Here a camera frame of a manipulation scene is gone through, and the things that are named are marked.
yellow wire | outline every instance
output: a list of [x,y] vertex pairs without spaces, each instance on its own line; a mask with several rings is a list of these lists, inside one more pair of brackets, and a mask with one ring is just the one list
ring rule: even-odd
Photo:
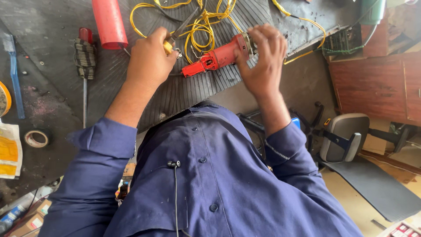
[[[159,0],[154,0],[154,1],[158,5],[160,5]],[[176,7],[179,7],[181,5],[187,5],[191,1],[192,0],[188,0],[188,1],[184,2],[184,3],[176,3],[176,4],[171,5],[171,6],[161,6],[161,7],[164,8],[164,9],[176,8]],[[202,0],[196,0],[196,1],[197,1],[197,3],[199,4],[200,7],[203,6]],[[198,19],[196,19],[193,22],[193,24],[190,24],[190,25],[187,25],[186,26],[186,27],[191,27],[191,29],[188,30],[188,31],[186,31],[186,32],[184,32],[184,33],[182,33],[180,36],[183,36],[183,35],[187,34],[186,43],[184,44],[184,55],[186,56],[187,61],[190,64],[193,63],[193,61],[190,60],[189,56],[187,55],[187,48],[188,48],[187,47],[187,44],[188,44],[189,40],[191,40],[192,46],[196,50],[198,50],[199,52],[204,51],[205,53],[207,53],[207,52],[209,52],[209,51],[211,51],[211,50],[213,50],[215,48],[215,37],[213,35],[213,29],[211,27],[212,24],[219,23],[222,19],[228,18],[232,22],[232,24],[235,26],[235,28],[238,30],[238,32],[240,32],[240,33],[242,32],[242,30],[237,26],[237,24],[234,22],[234,20],[229,16],[229,14],[234,9],[235,2],[236,2],[236,0],[228,0],[228,3],[227,3],[226,8],[225,8],[225,11],[223,13],[220,13],[219,12],[219,8],[220,8],[220,6],[222,4],[222,0],[219,0],[218,4],[216,6],[215,13],[208,12],[205,9],[203,11],[201,17],[199,17]],[[133,12],[136,9],[140,8],[140,7],[155,7],[155,6],[153,4],[149,4],[149,3],[139,3],[130,12],[130,23],[131,23],[134,31],[136,33],[138,33],[140,36],[146,38],[146,36],[143,35],[142,32],[140,32],[140,30],[138,30],[136,28],[136,26],[134,25],[134,22],[133,22]],[[214,22],[210,22],[209,19],[215,18],[215,17],[218,20],[217,21],[214,21]],[[209,34],[209,41],[208,41],[207,44],[201,45],[198,42],[196,42],[195,37],[194,37],[194,33],[197,32],[197,31],[204,31],[204,32],[206,32],[206,33]]]
[[[283,8],[276,0],[272,0],[272,2],[273,2],[273,4],[282,12],[282,13],[284,13],[286,16],[291,16],[292,14],[291,13],[289,13],[289,12],[287,12],[286,10],[285,10],[285,8]],[[320,42],[320,45],[317,47],[317,48],[320,48],[320,47],[322,47],[322,45],[323,45],[323,43],[325,42],[325,39],[326,39],[326,31],[325,31],[325,29],[323,29],[323,27],[321,26],[321,25],[319,25],[318,23],[316,23],[315,21],[312,21],[312,20],[310,20],[310,19],[307,19],[307,18],[301,18],[301,17],[299,17],[298,19],[300,19],[300,20],[303,20],[303,21],[308,21],[308,22],[310,22],[310,23],[312,23],[313,25],[315,25],[315,26],[317,26],[319,29],[321,29],[322,31],[323,31],[323,39],[322,39],[322,41]],[[289,61],[287,61],[286,59],[284,59],[284,64],[288,64],[288,63],[290,63],[290,62],[292,62],[292,61],[294,61],[294,60],[296,60],[296,59],[298,59],[298,58],[301,58],[301,57],[303,57],[303,56],[306,56],[306,55],[308,55],[308,54],[310,54],[310,53],[312,53],[313,52],[313,50],[311,50],[311,51],[309,51],[309,52],[306,52],[305,54],[302,54],[302,55],[300,55],[300,56],[298,56],[298,57],[295,57],[295,58],[293,58],[293,59],[291,59],[291,60],[289,60]]]

yellow packet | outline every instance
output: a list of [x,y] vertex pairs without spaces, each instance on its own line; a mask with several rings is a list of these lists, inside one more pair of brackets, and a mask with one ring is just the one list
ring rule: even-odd
[[22,167],[19,125],[4,124],[0,119],[0,178],[18,179]]

hand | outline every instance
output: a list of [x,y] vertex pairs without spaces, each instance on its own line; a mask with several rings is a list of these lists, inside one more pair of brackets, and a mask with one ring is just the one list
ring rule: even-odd
[[167,80],[179,55],[177,51],[166,55],[163,42],[168,37],[170,33],[167,29],[159,27],[148,38],[136,41],[136,45],[131,49],[127,82],[140,82],[142,86],[156,89]]
[[257,101],[276,97],[280,94],[279,84],[287,41],[279,30],[268,23],[249,28],[248,33],[257,45],[259,60],[257,65],[250,69],[246,58],[239,50],[235,50],[234,55],[241,78]]

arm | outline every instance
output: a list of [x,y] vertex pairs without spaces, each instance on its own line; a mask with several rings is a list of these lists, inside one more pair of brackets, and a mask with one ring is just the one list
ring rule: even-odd
[[305,193],[318,204],[338,215],[345,215],[329,193],[305,148],[306,136],[293,123],[279,91],[287,42],[275,28],[264,24],[249,29],[259,52],[259,60],[250,69],[240,52],[235,52],[241,77],[254,95],[262,113],[266,133],[266,162],[275,176]]
[[166,55],[161,27],[137,40],[125,83],[110,108],[94,126],[74,133],[79,153],[70,163],[40,236],[103,236],[115,211],[115,192],[135,149],[136,126],[150,98],[164,82],[178,52]]

shirt cuff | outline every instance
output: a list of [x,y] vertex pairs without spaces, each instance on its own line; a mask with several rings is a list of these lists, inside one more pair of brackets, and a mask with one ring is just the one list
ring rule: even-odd
[[80,150],[116,158],[132,158],[136,134],[136,128],[101,118],[92,127],[69,134],[68,140]]
[[306,144],[304,133],[290,123],[265,140],[266,163],[273,167],[291,159]]

